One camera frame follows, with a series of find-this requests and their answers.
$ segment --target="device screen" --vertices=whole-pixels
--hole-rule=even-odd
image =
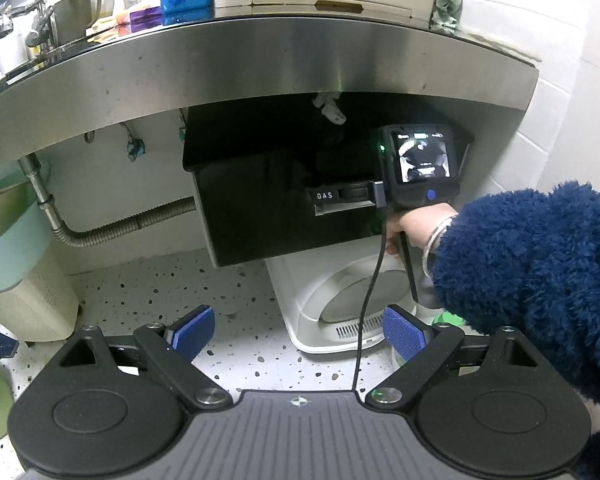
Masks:
[[[431,132],[394,132],[403,183],[450,176],[443,134]]]

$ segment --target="blue fuzzy sleeve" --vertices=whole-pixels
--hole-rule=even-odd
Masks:
[[[481,333],[519,328],[600,403],[600,193],[567,183],[481,198],[442,237],[432,270],[451,312]]]

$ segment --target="drain pipe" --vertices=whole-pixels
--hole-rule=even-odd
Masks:
[[[56,208],[56,199],[48,192],[40,177],[40,162],[35,153],[23,156],[18,160],[22,173],[30,180],[38,197],[38,205],[45,213],[51,228],[61,242],[71,247],[92,247],[115,240],[123,235],[139,231],[145,227],[163,222],[184,213],[196,210],[196,202],[192,196],[169,202],[149,211],[129,216],[117,222],[107,224],[90,231],[76,232],[67,227]]]

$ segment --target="silver bangle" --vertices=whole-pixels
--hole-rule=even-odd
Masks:
[[[438,248],[440,238],[442,238],[446,229],[451,225],[453,219],[454,217],[450,216],[440,222],[438,227],[436,227],[429,237],[427,244],[424,246],[424,251],[422,252],[422,272],[424,272],[424,275],[429,279],[431,279],[431,273],[429,272],[429,254],[434,246],[435,248]]]

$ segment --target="speckled floor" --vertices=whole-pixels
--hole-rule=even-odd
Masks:
[[[194,364],[238,399],[245,389],[346,390],[353,352],[309,355],[290,342],[263,262],[214,269],[205,250],[137,260],[72,278],[82,303],[79,324],[123,335],[142,324],[169,324],[188,308],[209,304],[216,334]],[[0,371],[19,395],[60,343],[25,344]],[[392,372],[390,347],[363,353],[358,390],[364,394]],[[22,472],[8,437],[0,441],[0,480]]]

